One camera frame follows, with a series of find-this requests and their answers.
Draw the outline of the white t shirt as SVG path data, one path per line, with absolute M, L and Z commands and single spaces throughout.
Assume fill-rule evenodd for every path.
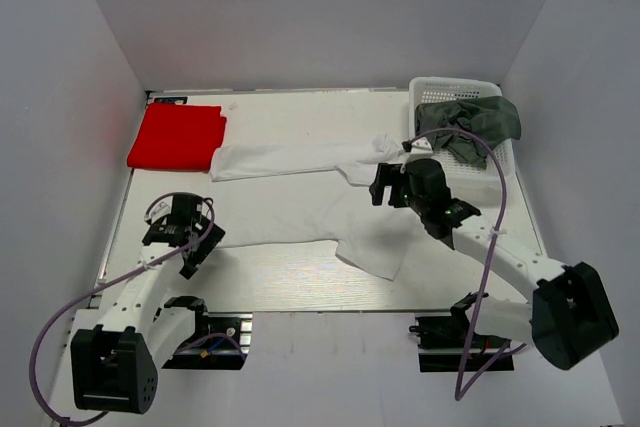
M 378 164 L 400 156 L 400 145 L 387 135 L 219 148 L 209 178 L 223 246 L 333 241 L 344 262 L 394 279 L 417 221 L 407 209 L 373 206 L 368 188 Z

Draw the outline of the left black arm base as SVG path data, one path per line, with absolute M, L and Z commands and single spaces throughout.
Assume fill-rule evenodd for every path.
M 252 326 L 251 313 L 206 313 L 163 369 L 240 371 L 249 354 Z

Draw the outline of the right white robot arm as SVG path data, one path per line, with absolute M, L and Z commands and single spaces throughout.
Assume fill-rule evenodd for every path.
M 569 370 L 614 340 L 619 326 L 599 273 L 536 254 L 498 232 L 471 204 L 455 198 L 440 163 L 419 159 L 381 163 L 369 188 L 379 206 L 409 208 L 424 230 L 451 250 L 481 263 L 510 284 L 524 302 L 470 293 L 450 309 L 451 331 L 472 346 L 484 337 L 535 347 L 554 367 Z

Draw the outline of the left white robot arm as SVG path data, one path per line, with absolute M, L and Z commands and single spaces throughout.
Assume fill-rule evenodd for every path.
M 82 410 L 144 414 L 158 372 L 178 349 L 211 334 L 204 300 L 174 296 L 223 239 L 213 202 L 191 193 L 170 197 L 167 213 L 147 211 L 148 230 L 136 263 L 112 306 L 91 329 L 78 330 L 70 356 L 74 402 Z

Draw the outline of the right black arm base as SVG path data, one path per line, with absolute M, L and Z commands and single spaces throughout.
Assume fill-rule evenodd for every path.
M 466 331 L 450 315 L 418 316 L 408 331 L 417 340 L 421 373 L 458 371 Z M 477 372 L 504 343 L 500 337 L 475 334 L 465 371 Z

